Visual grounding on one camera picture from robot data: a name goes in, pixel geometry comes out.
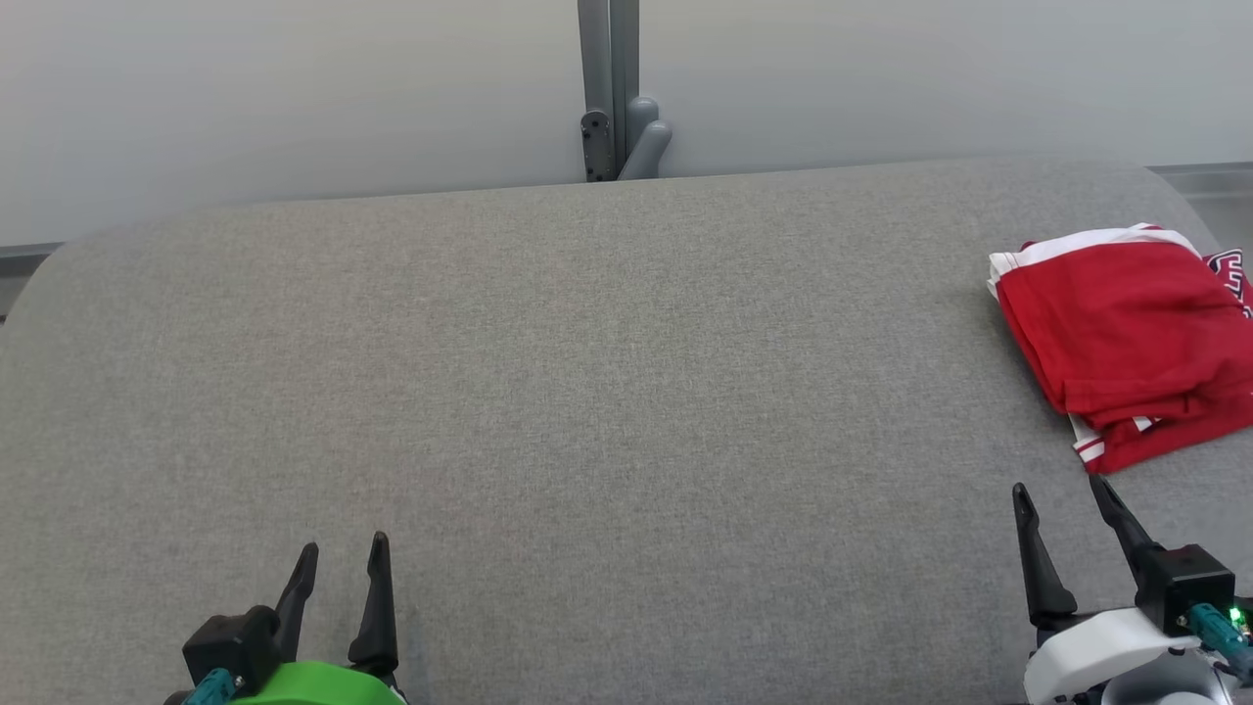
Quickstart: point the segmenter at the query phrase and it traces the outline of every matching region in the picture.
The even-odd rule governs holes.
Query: white stripe trim
[[[1088,247],[1095,247],[1098,244],[1170,242],[1188,249],[1195,254],[1197,258],[1200,258],[1200,253],[1198,253],[1197,248],[1192,245],[1192,242],[1188,242],[1187,237],[1173,229],[1145,229],[1148,227],[1154,225],[1150,225],[1149,223],[1139,223],[1131,227],[1085,229],[1065,237],[1036,242],[1035,244],[1024,248],[1021,252],[994,252],[987,257],[991,262],[991,265],[989,267],[990,278],[987,279],[987,286],[995,289],[996,282],[999,282],[1002,275],[1019,267],[1039,264],[1040,262],[1046,262],[1054,257],[1060,257],[1063,254],[1075,252],[1078,249],[1085,249]]]
[[[1079,460],[1083,461],[1086,465],[1086,463],[1091,463],[1093,461],[1095,461],[1096,458],[1100,458],[1104,455],[1105,455],[1105,442],[1103,441],[1103,442],[1098,443],[1096,446],[1093,446],[1091,448],[1085,448],[1085,450],[1080,451],[1079,452]]]
[[[1093,428],[1084,422],[1083,417],[1078,414],[1066,414],[1066,417],[1070,419],[1071,431],[1075,432],[1075,451],[1079,451],[1084,446],[1100,440],[1100,435],[1093,431]]]

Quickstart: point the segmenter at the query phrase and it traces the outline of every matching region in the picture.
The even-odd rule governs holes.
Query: gray cushion
[[[0,348],[0,701],[159,702],[322,546],[342,662],[391,535],[431,702],[991,702],[1010,487],[1134,586],[986,254],[1153,220],[1140,168],[933,162],[219,209],[54,254]],[[1250,590],[1253,435],[1114,478]]]

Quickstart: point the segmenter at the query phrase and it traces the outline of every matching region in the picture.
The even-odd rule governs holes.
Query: metal pole
[[[626,105],[639,95],[639,0],[609,0],[615,174],[630,157]]]
[[[588,110],[613,114],[613,56],[609,50],[609,0],[579,0],[583,49],[583,99]]]

